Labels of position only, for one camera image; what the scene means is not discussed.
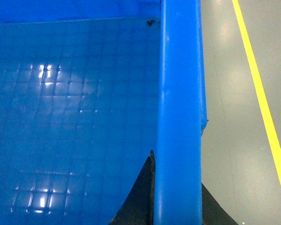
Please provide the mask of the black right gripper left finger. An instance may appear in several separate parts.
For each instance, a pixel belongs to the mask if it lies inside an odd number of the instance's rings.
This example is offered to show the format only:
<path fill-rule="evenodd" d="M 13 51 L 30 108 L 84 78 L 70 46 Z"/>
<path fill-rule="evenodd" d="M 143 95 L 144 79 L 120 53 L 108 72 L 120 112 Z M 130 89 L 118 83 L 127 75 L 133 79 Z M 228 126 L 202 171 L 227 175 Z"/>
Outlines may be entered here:
<path fill-rule="evenodd" d="M 154 223 L 155 156 L 147 157 L 127 198 L 110 225 L 152 225 Z"/>

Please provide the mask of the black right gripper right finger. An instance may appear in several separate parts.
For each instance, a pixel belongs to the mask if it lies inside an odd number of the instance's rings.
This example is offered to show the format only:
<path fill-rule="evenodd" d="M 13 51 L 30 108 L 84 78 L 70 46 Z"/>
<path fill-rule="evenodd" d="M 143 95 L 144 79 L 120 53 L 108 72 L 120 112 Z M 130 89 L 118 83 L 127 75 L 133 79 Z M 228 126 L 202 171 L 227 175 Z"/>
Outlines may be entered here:
<path fill-rule="evenodd" d="M 238 223 L 220 206 L 203 184 L 202 216 L 204 225 L 238 225 Z"/>

